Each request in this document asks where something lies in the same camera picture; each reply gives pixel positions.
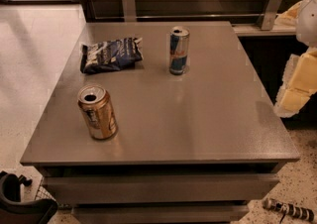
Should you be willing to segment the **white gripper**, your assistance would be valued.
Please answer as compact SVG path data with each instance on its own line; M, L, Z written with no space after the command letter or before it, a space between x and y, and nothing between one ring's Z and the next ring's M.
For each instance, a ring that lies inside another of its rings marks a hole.
M302 0L278 14L276 25L295 26L296 38L307 47L317 47L317 0ZM317 49L301 56L291 55L286 63L282 85L275 98L274 113L281 118L298 114L317 92Z

